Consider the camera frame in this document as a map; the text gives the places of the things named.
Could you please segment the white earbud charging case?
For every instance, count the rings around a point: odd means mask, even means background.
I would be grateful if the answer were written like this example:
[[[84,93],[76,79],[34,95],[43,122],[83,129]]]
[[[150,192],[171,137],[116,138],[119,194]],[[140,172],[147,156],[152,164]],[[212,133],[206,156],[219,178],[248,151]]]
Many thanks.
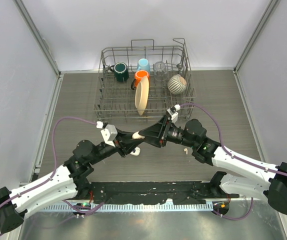
[[[136,147],[135,149],[132,150],[130,154],[133,156],[139,156],[140,152],[141,152],[141,149],[139,147]]]

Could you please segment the beige earbud charging case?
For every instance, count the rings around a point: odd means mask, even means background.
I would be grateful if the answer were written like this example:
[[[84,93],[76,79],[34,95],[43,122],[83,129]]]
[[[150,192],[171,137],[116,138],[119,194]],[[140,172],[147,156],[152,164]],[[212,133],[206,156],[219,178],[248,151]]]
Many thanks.
[[[132,134],[132,139],[144,139],[145,137],[140,135],[138,132]]]

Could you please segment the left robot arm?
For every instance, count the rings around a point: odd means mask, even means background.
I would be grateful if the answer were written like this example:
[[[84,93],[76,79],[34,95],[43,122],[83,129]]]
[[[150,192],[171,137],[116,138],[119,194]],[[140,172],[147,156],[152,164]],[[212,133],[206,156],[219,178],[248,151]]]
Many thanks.
[[[0,233],[16,229],[39,210],[58,201],[77,197],[86,199],[90,193],[87,179],[93,165],[118,153],[130,154],[146,138],[138,132],[125,132],[107,125],[101,130],[103,142],[98,145],[89,140],[80,141],[72,156],[55,169],[24,186],[9,190],[0,188]]]

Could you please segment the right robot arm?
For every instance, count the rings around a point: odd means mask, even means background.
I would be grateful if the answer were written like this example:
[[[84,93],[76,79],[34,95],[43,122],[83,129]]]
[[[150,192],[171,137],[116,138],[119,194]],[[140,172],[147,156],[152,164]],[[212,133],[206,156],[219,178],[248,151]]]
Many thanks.
[[[161,148],[167,142],[192,149],[192,156],[202,164],[232,171],[217,173],[209,185],[212,196],[219,198],[236,194],[266,201],[276,211],[287,215],[287,163],[270,164],[234,152],[207,137],[207,131],[197,119],[189,120],[184,128],[177,127],[164,115],[159,122],[135,132],[133,139]]]

